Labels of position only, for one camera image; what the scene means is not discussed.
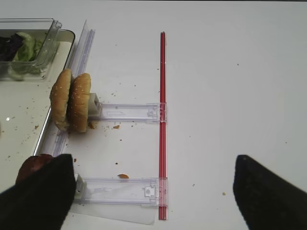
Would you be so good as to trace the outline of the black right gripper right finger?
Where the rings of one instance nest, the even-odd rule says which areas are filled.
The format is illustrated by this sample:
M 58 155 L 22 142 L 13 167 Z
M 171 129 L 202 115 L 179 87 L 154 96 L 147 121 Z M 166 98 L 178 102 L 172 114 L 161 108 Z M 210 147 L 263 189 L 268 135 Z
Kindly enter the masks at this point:
M 250 230 L 305 230 L 307 194 L 248 155 L 238 155 L 233 193 Z

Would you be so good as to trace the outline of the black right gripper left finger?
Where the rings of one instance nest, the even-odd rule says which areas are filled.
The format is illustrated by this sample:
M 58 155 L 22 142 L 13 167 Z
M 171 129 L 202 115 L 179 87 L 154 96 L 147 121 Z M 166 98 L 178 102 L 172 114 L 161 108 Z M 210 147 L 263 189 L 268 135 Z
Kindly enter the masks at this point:
M 2 230 L 59 230 L 76 190 L 73 159 L 61 154 L 0 194 Z

